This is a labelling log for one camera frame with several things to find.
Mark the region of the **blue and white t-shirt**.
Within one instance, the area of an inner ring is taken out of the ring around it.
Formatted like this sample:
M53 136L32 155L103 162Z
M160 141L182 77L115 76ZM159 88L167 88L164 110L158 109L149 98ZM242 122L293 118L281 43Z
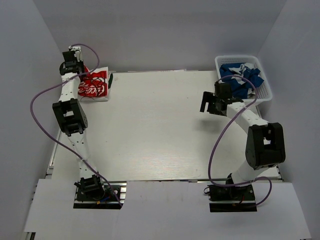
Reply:
M256 89L264 83L264 79L260 77L261 71L252 63L239 62L222 64L219 68L219 73L220 78L222 78L219 83L229 84L233 96L241 99L254 98L256 94L252 86L241 77L249 80Z

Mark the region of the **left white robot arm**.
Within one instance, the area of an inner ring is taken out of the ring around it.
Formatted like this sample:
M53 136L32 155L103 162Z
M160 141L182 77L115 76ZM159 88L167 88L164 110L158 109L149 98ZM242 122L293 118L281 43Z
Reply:
M88 119L78 100L78 88L82 74L85 73L81 47L70 46L62 55L64 62L59 68L62 89L59 100L52 104L52 109L61 132L67 136L71 144L70 149L76 156L80 180L100 181L101 177L91 160L87 142Z

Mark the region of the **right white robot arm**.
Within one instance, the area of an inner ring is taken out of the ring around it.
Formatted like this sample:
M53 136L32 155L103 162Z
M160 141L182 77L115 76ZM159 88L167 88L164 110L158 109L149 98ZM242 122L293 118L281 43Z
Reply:
M261 179L261 173L283 163L286 159L284 131L280 123L270 123L250 110L250 105L232 95L228 83L215 82L214 92L202 95L200 111L230 119L217 141L232 123L236 123L247 134L245 160L232 172L223 187L232 188L249 185Z

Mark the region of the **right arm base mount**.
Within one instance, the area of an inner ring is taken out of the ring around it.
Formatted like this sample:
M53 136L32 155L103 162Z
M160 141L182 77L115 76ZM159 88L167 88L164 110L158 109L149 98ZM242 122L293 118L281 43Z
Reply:
M256 198L252 185L220 187L208 185L203 193L209 197L211 213L256 212Z

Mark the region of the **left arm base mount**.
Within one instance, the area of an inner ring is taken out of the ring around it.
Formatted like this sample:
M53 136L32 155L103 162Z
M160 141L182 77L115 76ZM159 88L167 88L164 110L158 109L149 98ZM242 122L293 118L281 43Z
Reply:
M91 178L82 177L74 185L74 209L120 210L124 204L126 183L108 185L99 176L93 175Z

